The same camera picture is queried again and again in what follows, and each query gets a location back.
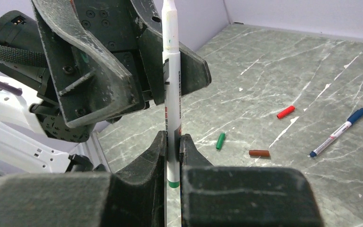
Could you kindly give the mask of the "white pen blue cap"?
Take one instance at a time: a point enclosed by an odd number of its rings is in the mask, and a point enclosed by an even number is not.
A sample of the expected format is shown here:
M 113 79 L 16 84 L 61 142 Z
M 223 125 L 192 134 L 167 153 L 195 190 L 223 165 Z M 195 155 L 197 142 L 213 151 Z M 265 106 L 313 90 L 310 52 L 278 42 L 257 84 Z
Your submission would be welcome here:
M 324 151 L 330 144 L 332 144 L 340 135 L 342 135 L 347 129 L 349 129 L 354 123 L 356 123 L 359 119 L 363 117 L 363 108 L 360 108 L 353 112 L 347 120 L 316 149 L 312 150 L 309 153 L 309 157 L 316 157 L 322 151 Z

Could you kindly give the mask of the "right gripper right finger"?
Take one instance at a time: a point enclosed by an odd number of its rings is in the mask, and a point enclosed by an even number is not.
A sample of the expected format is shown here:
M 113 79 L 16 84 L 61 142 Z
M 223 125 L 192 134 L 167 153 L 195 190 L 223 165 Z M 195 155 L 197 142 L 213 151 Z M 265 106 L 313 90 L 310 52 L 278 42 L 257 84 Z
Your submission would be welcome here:
M 180 141 L 183 227 L 322 227 L 311 186 L 286 167 L 215 166 Z

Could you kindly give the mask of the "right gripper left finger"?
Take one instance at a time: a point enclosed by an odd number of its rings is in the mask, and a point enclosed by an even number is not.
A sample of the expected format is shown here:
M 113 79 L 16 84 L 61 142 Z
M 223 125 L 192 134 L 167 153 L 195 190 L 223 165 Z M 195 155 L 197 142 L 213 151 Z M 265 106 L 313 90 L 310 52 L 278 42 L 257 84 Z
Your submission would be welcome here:
M 164 227 L 165 132 L 116 173 L 0 179 L 0 227 Z

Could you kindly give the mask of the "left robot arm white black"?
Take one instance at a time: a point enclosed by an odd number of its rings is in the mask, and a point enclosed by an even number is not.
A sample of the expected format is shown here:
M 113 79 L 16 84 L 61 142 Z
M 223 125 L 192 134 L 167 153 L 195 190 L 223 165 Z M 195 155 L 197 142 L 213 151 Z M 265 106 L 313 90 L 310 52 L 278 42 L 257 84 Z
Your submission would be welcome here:
M 164 103 L 151 0 L 34 0 L 0 16 L 0 123 L 81 143 L 95 125 Z

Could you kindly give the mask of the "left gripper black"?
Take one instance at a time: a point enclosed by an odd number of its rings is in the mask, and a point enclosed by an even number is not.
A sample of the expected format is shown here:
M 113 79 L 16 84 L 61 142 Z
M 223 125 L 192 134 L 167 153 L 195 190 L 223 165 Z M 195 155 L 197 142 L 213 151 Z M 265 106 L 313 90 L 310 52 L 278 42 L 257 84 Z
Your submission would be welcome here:
M 65 124 L 77 128 L 164 102 L 162 24 L 152 0 L 34 0 Z M 181 94 L 212 82 L 183 43 Z

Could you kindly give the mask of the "white pen green end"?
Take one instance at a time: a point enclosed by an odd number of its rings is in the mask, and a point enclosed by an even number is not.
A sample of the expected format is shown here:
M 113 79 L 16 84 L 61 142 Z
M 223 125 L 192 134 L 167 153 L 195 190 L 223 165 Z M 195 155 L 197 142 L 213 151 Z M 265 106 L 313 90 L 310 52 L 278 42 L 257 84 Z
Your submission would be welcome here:
M 181 53 L 178 14 L 173 0 L 162 6 L 164 103 L 167 144 L 167 181 L 171 188 L 180 186 L 181 142 Z

